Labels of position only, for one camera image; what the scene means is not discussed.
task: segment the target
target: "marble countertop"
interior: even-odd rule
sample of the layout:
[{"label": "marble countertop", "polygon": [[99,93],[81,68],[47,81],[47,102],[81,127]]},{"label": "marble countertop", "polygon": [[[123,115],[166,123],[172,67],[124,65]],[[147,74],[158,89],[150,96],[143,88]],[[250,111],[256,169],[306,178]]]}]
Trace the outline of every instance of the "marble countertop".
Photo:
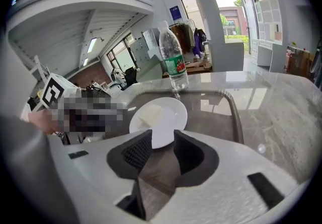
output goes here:
[{"label": "marble countertop", "polygon": [[[226,90],[236,103],[244,144],[299,183],[313,174],[322,148],[322,93],[308,79],[288,74],[215,72],[188,76],[188,90]],[[113,101],[127,106],[146,91],[171,89],[170,79],[134,84]]]}]

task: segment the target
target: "purple clothing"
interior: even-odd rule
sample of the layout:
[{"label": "purple clothing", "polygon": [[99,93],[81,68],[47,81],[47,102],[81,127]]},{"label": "purple clothing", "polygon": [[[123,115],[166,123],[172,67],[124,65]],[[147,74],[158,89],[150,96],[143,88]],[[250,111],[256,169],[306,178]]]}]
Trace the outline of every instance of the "purple clothing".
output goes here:
[{"label": "purple clothing", "polygon": [[198,55],[199,58],[201,58],[201,52],[200,52],[200,46],[199,46],[200,40],[199,40],[197,29],[195,30],[194,37],[195,37],[195,47],[192,48],[192,52],[195,56]]}]

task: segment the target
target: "bottle cap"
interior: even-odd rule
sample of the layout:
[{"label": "bottle cap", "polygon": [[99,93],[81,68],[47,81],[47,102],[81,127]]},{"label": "bottle cap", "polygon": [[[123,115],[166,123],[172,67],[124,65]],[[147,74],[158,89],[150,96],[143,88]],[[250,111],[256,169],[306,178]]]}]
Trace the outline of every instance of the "bottle cap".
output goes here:
[{"label": "bottle cap", "polygon": [[161,31],[164,29],[169,29],[169,25],[168,25],[167,21],[162,21],[157,25],[157,28],[159,29],[159,31]]}]

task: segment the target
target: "person's hand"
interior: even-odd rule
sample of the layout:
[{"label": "person's hand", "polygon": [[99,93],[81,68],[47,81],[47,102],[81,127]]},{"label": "person's hand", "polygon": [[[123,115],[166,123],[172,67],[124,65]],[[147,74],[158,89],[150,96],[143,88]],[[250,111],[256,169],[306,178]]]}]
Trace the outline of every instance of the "person's hand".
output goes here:
[{"label": "person's hand", "polygon": [[46,109],[28,114],[29,122],[41,129],[45,134],[52,134],[58,130],[58,122],[52,120],[50,112]]}]

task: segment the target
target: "blue sign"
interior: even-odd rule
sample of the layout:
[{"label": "blue sign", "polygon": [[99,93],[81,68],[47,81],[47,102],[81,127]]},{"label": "blue sign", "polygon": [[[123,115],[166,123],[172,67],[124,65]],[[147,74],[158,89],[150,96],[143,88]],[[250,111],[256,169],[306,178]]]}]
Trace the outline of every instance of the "blue sign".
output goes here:
[{"label": "blue sign", "polygon": [[173,20],[177,20],[177,19],[182,18],[178,6],[175,6],[173,8],[170,8],[170,12],[171,12],[171,15],[172,15],[172,19]]}]

